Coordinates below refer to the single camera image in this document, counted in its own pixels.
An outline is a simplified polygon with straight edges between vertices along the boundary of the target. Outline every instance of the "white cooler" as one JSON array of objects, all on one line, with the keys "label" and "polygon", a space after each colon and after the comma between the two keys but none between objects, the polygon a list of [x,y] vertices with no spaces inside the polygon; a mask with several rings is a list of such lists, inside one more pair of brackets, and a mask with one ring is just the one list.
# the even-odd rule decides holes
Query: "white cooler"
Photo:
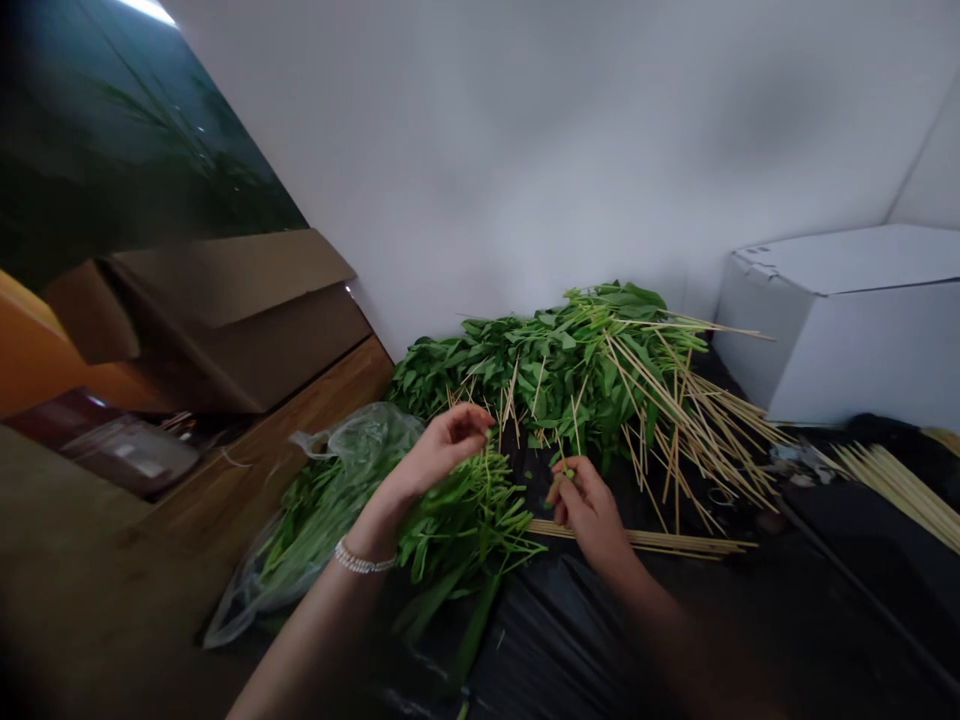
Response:
[{"label": "white cooler", "polygon": [[863,412],[960,432],[960,232],[913,225],[793,238],[727,262],[713,345],[773,422]]}]

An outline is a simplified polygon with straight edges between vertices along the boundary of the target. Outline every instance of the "hand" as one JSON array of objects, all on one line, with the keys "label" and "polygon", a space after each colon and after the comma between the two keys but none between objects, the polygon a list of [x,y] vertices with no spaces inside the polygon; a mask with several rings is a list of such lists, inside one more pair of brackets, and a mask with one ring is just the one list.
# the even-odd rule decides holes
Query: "hand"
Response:
[{"label": "hand", "polygon": [[347,549],[373,562],[393,557],[397,529],[407,510],[453,468],[486,447],[493,422],[490,413],[469,403],[435,417],[363,508],[344,539]]},{"label": "hand", "polygon": [[[573,478],[564,474],[573,470]],[[573,530],[590,567],[604,580],[640,565],[620,521],[613,493],[585,457],[569,457],[553,467],[547,502],[556,506],[554,522]]]},{"label": "hand", "polygon": [[487,445],[493,416],[470,403],[455,405],[435,417],[384,485],[392,483],[406,497],[418,498],[450,471]]}]

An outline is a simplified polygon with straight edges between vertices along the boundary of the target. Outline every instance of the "bracelet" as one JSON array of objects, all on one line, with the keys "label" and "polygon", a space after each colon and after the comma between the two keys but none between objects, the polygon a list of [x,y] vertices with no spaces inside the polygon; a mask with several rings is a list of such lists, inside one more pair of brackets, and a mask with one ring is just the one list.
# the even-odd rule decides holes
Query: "bracelet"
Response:
[{"label": "bracelet", "polygon": [[337,558],[337,561],[347,570],[360,573],[361,575],[369,575],[370,573],[375,572],[385,572],[397,564],[396,555],[389,560],[384,560],[381,563],[362,560],[355,555],[351,555],[350,551],[343,546],[344,538],[346,538],[346,535],[340,538],[340,541],[337,543],[337,547],[333,551],[333,556]]}]

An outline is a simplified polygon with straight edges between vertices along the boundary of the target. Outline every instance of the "finger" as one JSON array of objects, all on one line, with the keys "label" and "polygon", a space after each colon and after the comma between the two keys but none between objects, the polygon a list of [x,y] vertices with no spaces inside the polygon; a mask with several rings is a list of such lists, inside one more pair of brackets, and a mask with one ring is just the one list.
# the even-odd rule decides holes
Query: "finger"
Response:
[{"label": "finger", "polygon": [[481,433],[486,432],[487,428],[494,423],[493,415],[473,403],[454,405],[444,414],[447,416],[447,422],[451,424],[469,425]]},{"label": "finger", "polygon": [[465,438],[458,443],[448,445],[446,448],[446,454],[450,458],[450,462],[453,465],[459,465],[468,457],[479,455],[486,446],[486,435],[471,435],[470,437]]},{"label": "finger", "polygon": [[562,479],[563,475],[554,475],[550,491],[547,493],[547,504],[556,505],[560,501],[560,481]]},{"label": "finger", "polygon": [[567,504],[562,499],[557,501],[557,511],[553,514],[553,521],[557,525],[563,525],[564,527],[566,527],[570,521]]},{"label": "finger", "polygon": [[563,504],[567,508],[568,524],[576,529],[580,520],[584,519],[585,513],[589,512],[589,508],[583,502],[577,486],[567,479],[560,483],[560,497],[563,498]]},{"label": "finger", "polygon": [[555,473],[563,472],[564,464],[575,473],[576,479],[587,495],[605,490],[607,484],[600,477],[597,469],[589,459],[582,455],[564,458],[553,466]]}]

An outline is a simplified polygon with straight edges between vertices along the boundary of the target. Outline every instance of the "leafy green vegetable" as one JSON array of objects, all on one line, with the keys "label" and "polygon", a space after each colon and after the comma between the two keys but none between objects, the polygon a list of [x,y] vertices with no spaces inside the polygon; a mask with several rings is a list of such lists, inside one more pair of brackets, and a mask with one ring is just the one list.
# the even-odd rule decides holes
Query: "leafy green vegetable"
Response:
[{"label": "leafy green vegetable", "polygon": [[393,630],[415,644],[446,600],[482,591],[450,673],[456,690],[473,665],[502,577],[546,547],[527,539],[533,514],[522,485],[510,483],[505,456],[487,452],[458,465],[404,520],[398,562],[425,589]]},{"label": "leafy green vegetable", "polygon": [[[530,319],[470,318],[463,337],[421,338],[397,365],[388,399],[422,418],[451,398],[470,399],[498,418],[523,417],[529,447],[562,445],[578,454],[593,448],[605,463],[616,453],[629,459],[621,428],[639,426],[638,410],[646,414],[648,447],[658,428],[671,437],[677,418],[658,407],[665,401],[647,374],[672,387],[678,360],[707,349],[700,330],[671,324],[663,298],[632,283],[574,289],[565,297],[567,305]],[[469,359],[444,362],[463,352]],[[417,379],[407,383],[411,372]]]}]

